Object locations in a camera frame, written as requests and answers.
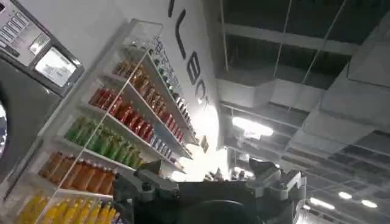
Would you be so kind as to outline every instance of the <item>ceiling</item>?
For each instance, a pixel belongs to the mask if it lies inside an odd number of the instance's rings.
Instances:
[[[390,1],[224,0],[224,144],[302,170],[333,223],[390,223]],[[233,116],[273,128],[244,139]],[[344,200],[338,193],[353,195]],[[360,203],[367,199],[378,208]]]

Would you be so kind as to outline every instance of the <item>display screen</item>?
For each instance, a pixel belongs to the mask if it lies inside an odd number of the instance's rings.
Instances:
[[[56,85],[63,87],[76,70],[76,66],[56,48],[52,47],[37,63],[35,70]]]

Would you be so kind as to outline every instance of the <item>shelf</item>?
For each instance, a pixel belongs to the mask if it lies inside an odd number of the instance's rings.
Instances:
[[[112,88],[120,88],[126,82],[125,78],[113,74],[103,74],[100,79],[106,86]],[[165,142],[165,144],[169,146],[169,148],[174,153],[192,159],[191,155],[183,148],[177,138],[171,133],[168,127],[154,113],[153,109],[149,106],[149,104],[147,104],[147,102],[141,97],[138,91],[131,84],[126,85],[124,88],[124,97],[130,99],[133,102],[135,109],[139,110],[140,114],[145,115],[145,118],[151,122],[154,130],[158,133],[158,136]]]
[[[142,59],[142,56],[145,54],[145,50],[134,47],[128,47],[125,48],[125,50],[130,54],[129,56],[131,58],[135,58],[136,60]],[[153,59],[149,54],[145,56],[143,65],[149,74],[151,82],[155,85],[156,91],[162,96],[162,98],[164,98],[166,109],[172,114],[179,128],[182,129],[185,142],[198,145],[198,140],[193,135],[193,132],[191,131],[187,121],[184,119],[183,114],[179,111],[175,100],[166,87],[165,82],[158,71],[158,68],[154,64]]]
[[[54,192],[57,189],[57,186],[53,184],[52,182],[48,181],[47,179],[36,175],[36,174],[29,174],[27,176],[27,181],[30,185],[39,188],[39,190],[44,191],[50,191]],[[105,194],[97,194],[97,193],[91,193],[87,191],[77,191],[77,190],[71,190],[71,189],[59,189],[57,191],[57,195],[59,197],[61,196],[67,196],[67,197],[89,197],[89,198],[98,198],[101,200],[112,200],[112,195],[105,195]]]
[[[55,137],[55,141],[57,143],[65,146],[66,150],[68,150],[68,151],[70,150],[70,151],[72,151],[75,154],[79,153],[82,150],[81,146],[79,146],[79,145],[77,145],[77,144],[75,144],[75,143],[73,143],[71,141],[68,141],[68,140],[66,140],[63,137],[60,137],[60,136]],[[112,159],[110,159],[108,157],[102,156],[102,155],[100,155],[100,154],[98,154],[98,153],[96,153],[94,151],[89,150],[89,149],[85,149],[84,152],[89,154],[89,155],[91,155],[91,156],[93,156],[93,157],[95,157],[95,158],[97,158],[100,161],[105,161],[108,164],[116,165],[118,168],[129,170],[131,172],[135,171],[135,169],[133,169],[133,168],[131,168],[131,167],[125,165],[125,164],[121,164],[121,163],[119,163],[119,162],[117,162],[115,160],[112,160]]]
[[[91,105],[80,105],[80,108],[84,111],[89,113],[90,117],[99,116],[100,118],[105,113],[104,110],[96,108]],[[167,159],[165,156],[163,156],[158,151],[154,150],[149,143],[138,137],[136,134],[134,134],[131,130],[129,130],[125,125],[120,123],[115,117],[111,116],[110,114],[107,115],[106,119],[104,119],[104,124],[111,128],[114,131],[117,131],[119,134],[124,133],[122,136],[128,139],[129,141],[132,141],[140,146],[142,146],[141,153],[146,153],[153,157],[155,160],[162,160],[162,169],[164,169],[164,166],[168,166],[174,170],[178,170],[182,173],[185,173],[182,169],[178,168],[175,164],[173,164],[169,159]],[[61,137],[55,137],[55,142],[60,143],[61,145],[64,145],[67,150],[72,151],[73,153],[79,153],[82,150],[82,147]],[[126,171],[134,172],[135,169],[124,165],[122,163],[119,163],[113,159],[110,159],[108,157],[102,156],[94,151],[91,151],[89,149],[85,149],[84,152],[88,155],[91,155],[95,158],[97,158],[100,161],[105,161],[106,164],[113,164],[116,165],[120,169],[124,169]]]

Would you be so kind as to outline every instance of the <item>ceiling light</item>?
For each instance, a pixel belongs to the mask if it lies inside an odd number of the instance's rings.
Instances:
[[[364,204],[365,206],[367,206],[369,208],[376,208],[376,207],[378,207],[377,204],[375,204],[374,202],[369,201],[369,200],[362,200],[361,202],[362,202],[362,204]]]
[[[352,195],[350,195],[350,194],[348,194],[348,193],[346,193],[346,192],[343,192],[343,191],[339,192],[339,196],[340,196],[341,198],[343,198],[343,199],[346,199],[346,200],[352,198]]]
[[[257,122],[253,122],[241,117],[233,117],[233,125],[245,130],[248,133],[256,133],[258,135],[271,136],[273,129],[267,126],[261,125]]]
[[[328,204],[326,202],[323,202],[319,199],[316,199],[316,198],[310,198],[310,203],[314,204],[314,205],[319,205],[319,206],[322,206],[324,208],[327,208],[327,209],[334,209],[335,207],[331,204]]]

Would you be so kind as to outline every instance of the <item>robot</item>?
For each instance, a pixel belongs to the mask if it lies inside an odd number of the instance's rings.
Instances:
[[[306,177],[249,160],[255,180],[176,183],[158,176],[161,161],[114,181],[114,207],[125,224],[296,224]]]

